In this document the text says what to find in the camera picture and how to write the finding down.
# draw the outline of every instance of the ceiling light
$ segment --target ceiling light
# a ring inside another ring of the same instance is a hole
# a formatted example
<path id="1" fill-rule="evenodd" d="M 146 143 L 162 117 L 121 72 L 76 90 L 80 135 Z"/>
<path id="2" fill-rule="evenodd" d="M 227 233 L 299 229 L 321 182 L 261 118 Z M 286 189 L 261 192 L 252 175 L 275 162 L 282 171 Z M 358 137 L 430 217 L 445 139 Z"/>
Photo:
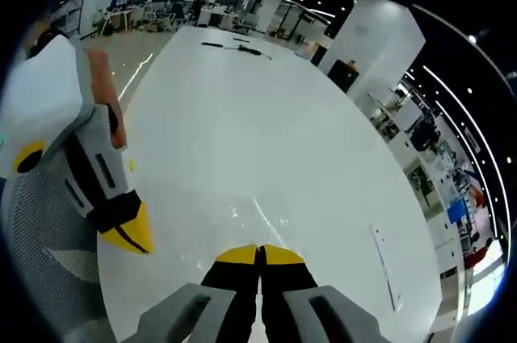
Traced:
<path id="1" fill-rule="evenodd" d="M 330 16 L 331 18 L 335 18 L 336 15 L 332 15 L 332 14 L 329 14 L 327 12 L 323 12 L 322 10 L 311 10 L 309 9 L 311 12 L 314 12 L 315 14 L 320 14 L 320 15 L 325 15 L 325 16 Z"/>
<path id="2" fill-rule="evenodd" d="M 474 160 L 474 162 L 476 163 L 476 167 L 477 167 L 477 172 L 479 173 L 479 175 L 481 176 L 481 181 L 483 182 L 483 184 L 486 186 L 486 180 L 485 180 L 485 175 L 483 175 L 483 171 L 481 170 L 481 167 L 479 166 L 479 164 L 477 163 L 477 158 L 476 158 L 476 155 L 474 155 L 474 151 L 472 150 L 472 148 L 470 148 L 470 145 L 469 145 L 469 142 L 467 141 L 467 139 L 465 139 L 465 136 L 463 136 L 463 132 L 460 130 L 460 128 L 456 125 L 456 123 L 454 122 L 454 120 L 451 118 L 451 116 L 447 113 L 447 111 L 442 107 L 442 105 L 436 101 L 436 105 L 439 106 L 439 108 L 443 111 L 443 113 L 447 116 L 447 118 L 449 119 L 449 121 L 451 122 L 452 126 L 458 131 L 458 133 L 460 134 L 461 136 L 461 139 L 463 140 L 463 143 L 464 143 L 464 146 L 467 148 L 467 150 L 469 151 L 470 153 L 470 157 Z M 488 191 L 488 189 L 486 190 L 486 195 L 488 196 L 488 203 L 490 205 L 490 211 L 492 213 L 494 213 L 494 206 L 492 206 L 492 199 L 490 198 L 490 192 Z M 495 217 L 492 218 L 492 225 L 494 226 L 494 234 L 495 236 L 498 236 L 498 228 L 496 226 L 496 223 L 495 223 Z"/>
<path id="3" fill-rule="evenodd" d="M 508 228 L 508 261 L 510 260 L 510 254 L 511 254 L 511 221 L 510 221 L 510 206 L 508 204 L 508 196 L 506 195 L 506 187 L 504 185 L 504 182 L 502 181 L 501 171 L 499 170 L 498 163 L 495 160 L 495 156 L 492 153 L 492 149 L 488 145 L 488 141 L 486 141 L 485 135 L 483 135 L 483 132 L 477 125 L 476 121 L 472 117 L 472 115 L 469 113 L 467 108 L 464 106 L 463 103 L 456 97 L 454 93 L 443 83 L 441 79 L 439 79 L 436 74 L 434 74 L 432 71 L 430 71 L 426 66 L 423 66 L 423 68 L 436 80 L 440 85 L 444 87 L 444 89 L 455 99 L 456 102 L 460 105 L 463 112 L 469 117 L 470 122 L 474 126 L 474 128 L 477 131 L 477 134 L 481 137 L 481 140 L 483 141 L 483 144 L 486 146 L 486 150 L 488 151 L 488 154 L 490 155 L 490 160 L 494 163 L 495 173 L 498 175 L 499 184 L 501 185 L 502 190 L 502 199 L 504 200 L 504 206 L 506 211 L 506 221 L 507 221 L 507 228 Z"/>

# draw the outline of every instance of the white pillar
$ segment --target white pillar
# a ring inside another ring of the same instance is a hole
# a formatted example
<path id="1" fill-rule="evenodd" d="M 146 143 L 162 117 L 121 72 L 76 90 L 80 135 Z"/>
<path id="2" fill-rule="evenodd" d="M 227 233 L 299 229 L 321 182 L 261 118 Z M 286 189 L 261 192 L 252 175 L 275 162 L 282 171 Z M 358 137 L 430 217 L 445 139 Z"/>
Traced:
<path id="1" fill-rule="evenodd" d="M 282 0 L 262 0 L 257 10 L 257 30 L 266 32 Z"/>
<path id="2" fill-rule="evenodd" d="M 425 39 L 410 11 L 389 0 L 359 0 L 319 64 L 328 74 L 336 60 L 355 61 L 359 76 L 347 91 L 369 115 L 374 102 L 394 89 Z"/>

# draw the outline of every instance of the black cable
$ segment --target black cable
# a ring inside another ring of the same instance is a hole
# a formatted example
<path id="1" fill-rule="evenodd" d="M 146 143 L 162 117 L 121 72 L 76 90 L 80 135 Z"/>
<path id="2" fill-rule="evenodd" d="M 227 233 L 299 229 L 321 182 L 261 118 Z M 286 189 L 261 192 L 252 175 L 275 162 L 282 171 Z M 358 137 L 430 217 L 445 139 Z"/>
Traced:
<path id="1" fill-rule="evenodd" d="M 254 48 L 248 48 L 246 46 L 243 46 L 242 44 L 239 45 L 239 47 L 235 48 L 235 47 L 224 47 L 225 50 L 237 50 L 237 51 L 242 51 L 242 52 L 248 52 L 249 54 L 253 54 L 255 56 L 265 56 L 266 58 L 269 58 L 270 61 L 273 60 L 273 58 L 271 58 L 269 55 L 267 54 L 264 54 L 263 52 L 259 51 L 259 50 L 256 50 Z"/>
<path id="2" fill-rule="evenodd" d="M 239 39 L 239 38 L 233 38 L 233 40 L 236 40 L 237 42 L 244 42 L 244 43 L 250 42 L 249 40 L 244 40 L 244 39 Z"/>
<path id="3" fill-rule="evenodd" d="M 210 47 L 219 47 L 219 48 L 223 48 L 225 50 L 238 50 L 238 51 L 242 51 L 242 52 L 248 52 L 249 54 L 253 54 L 255 56 L 265 56 L 266 58 L 269 58 L 270 61 L 273 60 L 273 58 L 271 58 L 269 55 L 264 54 L 263 52 L 261 52 L 259 50 L 256 50 L 254 48 L 248 48 L 246 46 L 243 46 L 242 44 L 239 44 L 239 47 L 237 47 L 237 48 L 235 48 L 235 47 L 225 47 L 222 44 L 210 43 L 210 42 L 203 42 L 202 45 L 203 46 L 210 46 Z"/>

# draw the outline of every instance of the office desk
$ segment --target office desk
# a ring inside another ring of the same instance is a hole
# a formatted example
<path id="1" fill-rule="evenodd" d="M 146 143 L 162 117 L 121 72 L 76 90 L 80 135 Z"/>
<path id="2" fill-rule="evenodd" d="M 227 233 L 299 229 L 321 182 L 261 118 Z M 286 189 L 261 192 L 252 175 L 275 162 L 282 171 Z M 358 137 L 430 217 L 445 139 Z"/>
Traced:
<path id="1" fill-rule="evenodd" d="M 210 18 L 212 15 L 220 15 L 222 16 L 220 29 L 223 30 L 231 30 L 233 27 L 233 20 L 237 17 L 234 13 L 226 13 L 223 8 L 202 8 L 200 13 L 200 18 L 197 21 L 197 25 L 206 24 L 207 26 L 210 23 Z"/>
<path id="2" fill-rule="evenodd" d="M 121 19 L 124 17 L 124 27 L 125 27 L 125 30 L 127 31 L 128 30 L 128 14 L 132 13 L 133 11 L 140 10 L 140 9 L 141 9 L 141 7 L 137 7 L 137 8 L 132 8 L 130 10 L 118 10 L 117 12 L 107 12 L 104 15 L 104 24 L 103 24 L 103 28 L 101 29 L 100 35 L 102 36 L 104 34 L 104 28 L 106 28 L 106 24 L 107 24 L 108 20 L 110 20 L 111 18 L 113 18 L 115 16 L 120 16 Z"/>
<path id="3" fill-rule="evenodd" d="M 406 176 L 361 111 L 310 62 L 234 34 L 183 27 L 142 78 L 125 115 L 155 252 L 98 242 L 99 275 L 119 340 L 138 318 L 227 249 L 297 251 L 320 285 L 379 318 L 387 339 L 421 343 L 441 300 L 426 222 Z M 388 241 L 393 310 L 372 229 Z M 266 341 L 260 312 L 250 341 Z"/>

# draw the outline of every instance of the white tabletop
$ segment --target white tabletop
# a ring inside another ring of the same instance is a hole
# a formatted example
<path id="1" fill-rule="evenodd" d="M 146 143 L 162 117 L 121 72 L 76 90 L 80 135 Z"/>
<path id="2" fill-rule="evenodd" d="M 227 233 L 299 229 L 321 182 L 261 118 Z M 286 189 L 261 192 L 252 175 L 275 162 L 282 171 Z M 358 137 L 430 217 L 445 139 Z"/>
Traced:
<path id="1" fill-rule="evenodd" d="M 99 240 L 99 273 L 119 340 L 232 247 L 285 245 L 379 319 L 393 342 L 422 342 L 441 300 L 422 210 L 388 146 L 347 96 L 292 51 L 273 58 L 202 46 L 235 35 L 184 27 L 164 47 L 125 123 L 148 203 L 154 254 Z M 393 310 L 372 228 L 387 240 Z M 250 341 L 266 341 L 258 312 Z"/>

